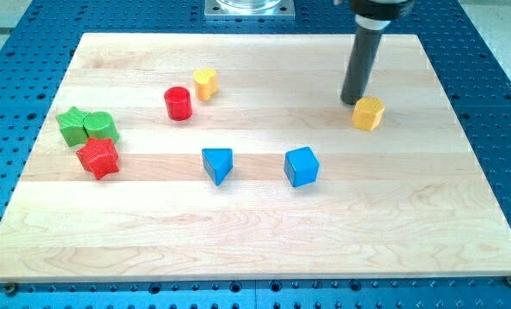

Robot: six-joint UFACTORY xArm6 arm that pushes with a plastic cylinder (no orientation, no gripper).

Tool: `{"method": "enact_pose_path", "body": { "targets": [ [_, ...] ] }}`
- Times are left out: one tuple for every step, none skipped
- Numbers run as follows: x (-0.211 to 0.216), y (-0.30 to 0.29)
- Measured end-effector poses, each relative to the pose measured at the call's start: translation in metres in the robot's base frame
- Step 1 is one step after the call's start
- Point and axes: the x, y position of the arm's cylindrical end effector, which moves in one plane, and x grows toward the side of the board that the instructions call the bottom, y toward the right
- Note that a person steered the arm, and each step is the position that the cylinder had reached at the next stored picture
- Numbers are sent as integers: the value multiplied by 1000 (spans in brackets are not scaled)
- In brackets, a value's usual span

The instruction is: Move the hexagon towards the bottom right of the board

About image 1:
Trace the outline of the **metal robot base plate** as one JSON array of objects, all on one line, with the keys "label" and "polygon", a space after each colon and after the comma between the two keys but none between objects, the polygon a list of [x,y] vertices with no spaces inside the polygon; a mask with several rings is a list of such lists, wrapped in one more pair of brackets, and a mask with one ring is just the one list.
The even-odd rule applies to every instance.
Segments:
[{"label": "metal robot base plate", "polygon": [[294,0],[205,0],[210,20],[295,18]]}]

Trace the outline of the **black tool mount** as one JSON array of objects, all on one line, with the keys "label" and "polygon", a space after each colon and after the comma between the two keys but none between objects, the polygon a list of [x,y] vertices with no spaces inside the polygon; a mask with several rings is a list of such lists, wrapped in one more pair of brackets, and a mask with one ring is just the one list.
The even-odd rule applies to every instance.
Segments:
[{"label": "black tool mount", "polygon": [[349,9],[355,14],[359,27],[380,31],[392,21],[406,17],[415,4],[414,0],[349,0]]}]

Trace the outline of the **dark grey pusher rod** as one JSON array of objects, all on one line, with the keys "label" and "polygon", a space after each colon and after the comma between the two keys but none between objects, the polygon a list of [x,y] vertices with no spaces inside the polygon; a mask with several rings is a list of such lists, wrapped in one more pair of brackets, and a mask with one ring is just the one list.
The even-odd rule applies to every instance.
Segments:
[{"label": "dark grey pusher rod", "polygon": [[382,34],[382,29],[358,27],[340,95],[343,103],[354,105],[364,95]]}]

